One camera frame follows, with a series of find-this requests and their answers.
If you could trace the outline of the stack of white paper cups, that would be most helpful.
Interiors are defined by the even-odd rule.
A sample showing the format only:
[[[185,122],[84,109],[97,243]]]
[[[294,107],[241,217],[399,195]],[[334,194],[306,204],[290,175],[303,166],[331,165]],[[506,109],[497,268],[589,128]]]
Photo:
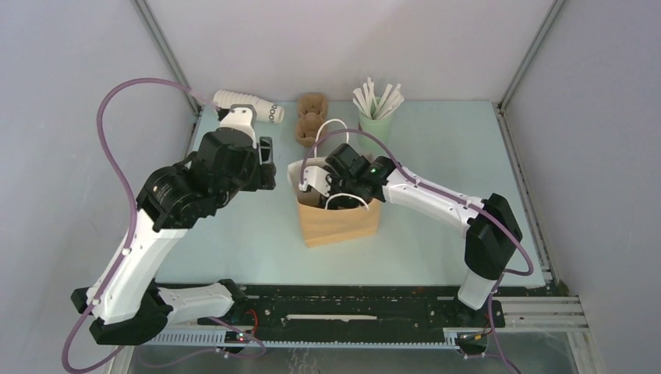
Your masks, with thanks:
[[[214,95],[214,102],[221,108],[230,108],[235,104],[251,105],[256,112],[258,122],[280,124],[285,114],[282,106],[247,93],[218,90]]]

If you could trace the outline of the brown paper bag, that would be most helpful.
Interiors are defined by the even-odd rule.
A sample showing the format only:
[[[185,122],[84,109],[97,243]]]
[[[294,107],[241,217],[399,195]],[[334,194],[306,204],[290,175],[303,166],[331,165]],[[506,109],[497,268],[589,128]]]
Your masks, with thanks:
[[[327,165],[325,159],[317,155],[317,148],[314,143],[306,159],[289,164],[287,170],[288,184],[295,194],[306,246],[313,248],[376,234],[380,221],[380,201],[374,199],[366,204],[363,199],[358,199],[357,207],[330,210],[326,208],[325,199],[332,197],[332,192],[324,195],[299,189],[302,164],[313,169],[312,176],[315,178],[321,176],[323,167]]]

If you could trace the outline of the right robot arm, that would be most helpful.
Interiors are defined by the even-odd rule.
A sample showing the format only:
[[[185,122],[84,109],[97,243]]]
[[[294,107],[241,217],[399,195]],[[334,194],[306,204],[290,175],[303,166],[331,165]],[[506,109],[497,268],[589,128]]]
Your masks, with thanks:
[[[342,143],[325,158],[318,188],[325,208],[365,207],[373,200],[411,208],[456,228],[465,240],[468,267],[453,305],[454,318],[472,326],[485,314],[484,304],[523,234],[506,198],[466,196],[419,178],[397,161],[369,161]]]

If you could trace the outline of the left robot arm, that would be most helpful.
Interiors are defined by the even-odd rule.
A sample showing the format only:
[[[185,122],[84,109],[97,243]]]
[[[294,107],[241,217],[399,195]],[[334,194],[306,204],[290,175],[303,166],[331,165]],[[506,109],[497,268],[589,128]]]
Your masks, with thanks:
[[[243,321],[247,297],[233,280],[167,288],[155,276],[198,220],[214,216],[241,191],[272,190],[275,175],[272,139],[253,140],[230,128],[206,133],[183,161],[154,171],[136,199],[133,241],[115,253],[119,267],[107,268],[94,286],[72,293],[76,309],[90,308],[94,316],[90,334],[95,342],[137,346],[176,323]]]

